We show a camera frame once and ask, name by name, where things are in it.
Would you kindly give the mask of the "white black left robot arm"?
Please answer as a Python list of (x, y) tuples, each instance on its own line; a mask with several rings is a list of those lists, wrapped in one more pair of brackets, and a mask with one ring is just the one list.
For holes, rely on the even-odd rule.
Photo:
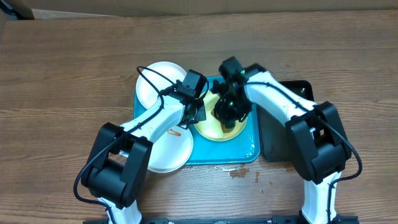
[(158, 90), (155, 104), (132, 121), (104, 124), (73, 184), (76, 199), (104, 207), (106, 223), (141, 223), (136, 200), (154, 143), (173, 126), (202, 121), (202, 93), (208, 90), (207, 82), (176, 81)]

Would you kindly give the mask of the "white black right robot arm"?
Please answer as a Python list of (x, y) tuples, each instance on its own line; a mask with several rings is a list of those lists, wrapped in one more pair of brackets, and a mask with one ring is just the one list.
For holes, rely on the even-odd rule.
[(335, 223), (335, 188), (352, 153), (336, 108), (302, 98), (257, 63), (246, 68), (224, 63), (219, 72), (224, 81), (211, 89), (220, 95), (214, 116), (231, 129), (256, 104), (276, 118), (285, 129), (290, 160), (304, 179), (300, 222)]

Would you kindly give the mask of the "yellow plate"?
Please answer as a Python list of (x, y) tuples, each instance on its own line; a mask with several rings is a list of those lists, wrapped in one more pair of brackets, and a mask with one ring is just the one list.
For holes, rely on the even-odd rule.
[(203, 99), (206, 120), (194, 124), (194, 127), (203, 137), (209, 140), (227, 141), (235, 138), (243, 131), (248, 119), (245, 119), (243, 122), (236, 121), (235, 126), (231, 129), (226, 128), (226, 126), (216, 119), (213, 114), (213, 109), (219, 98), (219, 95), (214, 94), (211, 91), (206, 94)]

